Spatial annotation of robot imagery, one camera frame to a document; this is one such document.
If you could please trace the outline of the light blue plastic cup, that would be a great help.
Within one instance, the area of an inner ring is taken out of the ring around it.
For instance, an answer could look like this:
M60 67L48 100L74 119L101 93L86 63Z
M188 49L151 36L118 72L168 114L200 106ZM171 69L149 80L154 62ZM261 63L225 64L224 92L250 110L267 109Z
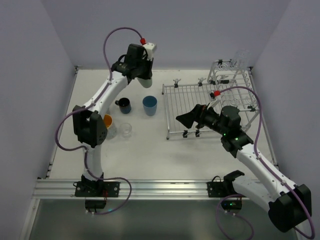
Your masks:
M142 105L147 116L154 116L157 111L158 100L156 97L148 95L143 98Z

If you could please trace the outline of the dark blue ceramic mug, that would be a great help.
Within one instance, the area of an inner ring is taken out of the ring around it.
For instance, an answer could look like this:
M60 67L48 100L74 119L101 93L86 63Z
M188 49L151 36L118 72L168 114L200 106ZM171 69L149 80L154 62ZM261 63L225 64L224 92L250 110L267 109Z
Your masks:
M131 102L126 97L123 97L123 98L120 98L119 100L116 100L115 104L119 107L120 112L122 114L125 114L125 115L129 114L132 110Z

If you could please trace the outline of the clear glass tumbler front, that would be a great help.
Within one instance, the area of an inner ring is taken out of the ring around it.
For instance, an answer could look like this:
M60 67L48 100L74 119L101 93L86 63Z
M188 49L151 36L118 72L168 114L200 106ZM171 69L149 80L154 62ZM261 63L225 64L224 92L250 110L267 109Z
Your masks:
M129 138L132 135L132 125L129 123L122 123L119 130L123 138Z

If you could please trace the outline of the white floral ceramic mug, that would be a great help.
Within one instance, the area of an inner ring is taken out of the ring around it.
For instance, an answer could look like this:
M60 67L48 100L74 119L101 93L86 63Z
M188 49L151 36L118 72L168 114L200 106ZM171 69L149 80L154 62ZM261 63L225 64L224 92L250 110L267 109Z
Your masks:
M117 135L117 127L113 121L113 118L109 114L105 114L103 122L107 128L106 138L108 140L113 139Z

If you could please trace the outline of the light green plastic cup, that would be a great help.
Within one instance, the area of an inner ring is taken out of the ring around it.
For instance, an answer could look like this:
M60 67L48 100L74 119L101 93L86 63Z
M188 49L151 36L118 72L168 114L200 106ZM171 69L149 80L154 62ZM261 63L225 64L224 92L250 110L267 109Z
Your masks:
M152 78L143 79L143 78L137 78L140 85L146 89L150 88L153 84Z

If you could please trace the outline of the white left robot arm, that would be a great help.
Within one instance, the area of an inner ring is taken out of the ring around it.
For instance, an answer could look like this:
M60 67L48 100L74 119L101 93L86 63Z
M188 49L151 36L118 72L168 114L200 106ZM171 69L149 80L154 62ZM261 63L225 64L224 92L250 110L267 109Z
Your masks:
M76 197L117 197L112 189L115 185L103 180L101 145L109 133L104 117L118 94L132 80L138 79L144 88L151 87L156 49L156 44L151 42L130 44L127 53L111 66L110 76L91 100L73 108L73 131L84 153L84 172L81 180L75 183Z

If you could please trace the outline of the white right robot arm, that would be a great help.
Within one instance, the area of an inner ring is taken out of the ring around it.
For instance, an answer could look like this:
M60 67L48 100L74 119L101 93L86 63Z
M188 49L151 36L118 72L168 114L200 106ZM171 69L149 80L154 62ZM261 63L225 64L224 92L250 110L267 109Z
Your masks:
M186 128L194 123L221 134L223 148L244 164L259 180L255 183L242 172L234 171L224 177L233 192L243 195L264 209L273 225L285 233L312 216L310 189L281 173L258 150L254 141L242 130L239 109L227 105L221 113L212 107L197 104L190 112L175 119Z

